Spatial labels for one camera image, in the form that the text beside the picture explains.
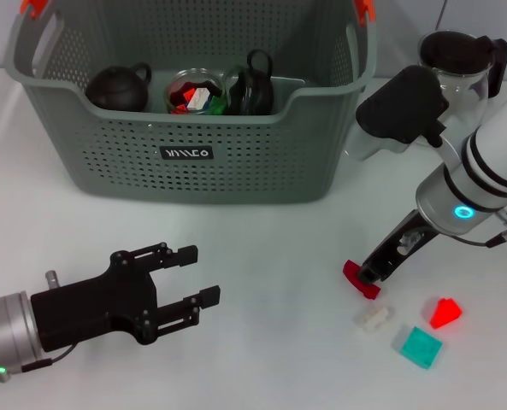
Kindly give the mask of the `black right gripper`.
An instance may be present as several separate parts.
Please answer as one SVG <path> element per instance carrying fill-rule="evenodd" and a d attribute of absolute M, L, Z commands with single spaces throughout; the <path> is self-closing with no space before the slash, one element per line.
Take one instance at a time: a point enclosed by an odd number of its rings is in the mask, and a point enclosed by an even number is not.
<path fill-rule="evenodd" d="M 368 256 L 360 269 L 363 281 L 385 281 L 439 232 L 417 210 L 411 211 Z"/>

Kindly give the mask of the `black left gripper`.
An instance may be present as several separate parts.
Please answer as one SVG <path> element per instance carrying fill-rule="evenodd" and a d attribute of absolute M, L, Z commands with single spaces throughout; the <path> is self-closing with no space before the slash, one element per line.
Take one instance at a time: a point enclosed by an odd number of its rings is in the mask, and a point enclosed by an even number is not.
<path fill-rule="evenodd" d="M 198 249 L 172 250 L 158 243 L 110 256 L 107 271 L 95 278 L 31 296 L 41 347 L 46 352 L 110 332 L 130 334 L 141 345 L 199 324 L 200 312 L 220 303 L 216 285 L 157 308 L 151 272 L 197 263 Z"/>

